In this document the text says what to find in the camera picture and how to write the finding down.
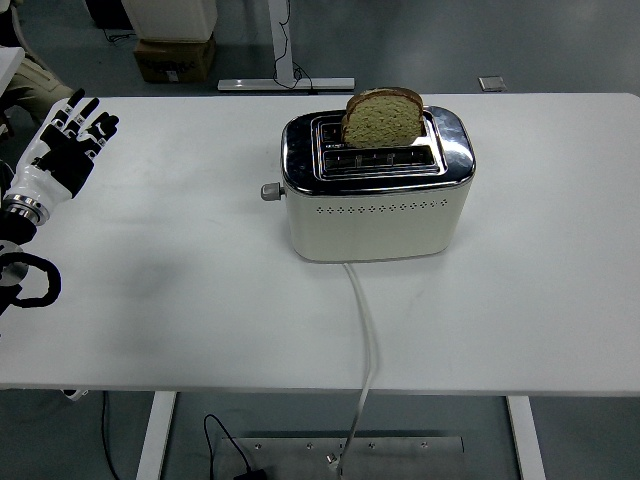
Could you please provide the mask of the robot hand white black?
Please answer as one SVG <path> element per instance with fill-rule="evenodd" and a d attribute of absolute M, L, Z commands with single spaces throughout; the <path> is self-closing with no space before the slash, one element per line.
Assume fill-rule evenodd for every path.
<path fill-rule="evenodd" d="M 119 118 L 97 113 L 98 107 L 99 100 L 87 100 L 82 89 L 72 94 L 21 157 L 3 200 L 21 197 L 52 211 L 75 198 L 96 158 L 117 133 Z"/>

